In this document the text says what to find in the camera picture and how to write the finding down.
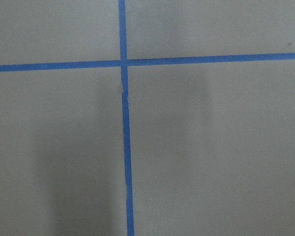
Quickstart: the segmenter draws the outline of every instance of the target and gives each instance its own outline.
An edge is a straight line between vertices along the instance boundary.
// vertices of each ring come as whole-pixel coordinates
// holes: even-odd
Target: concrete floor
[[[295,0],[126,0],[128,59],[295,53]],[[117,0],[0,1],[0,65],[119,60]],[[128,68],[136,236],[295,236],[295,60]],[[120,68],[0,72],[0,236],[126,236]]]

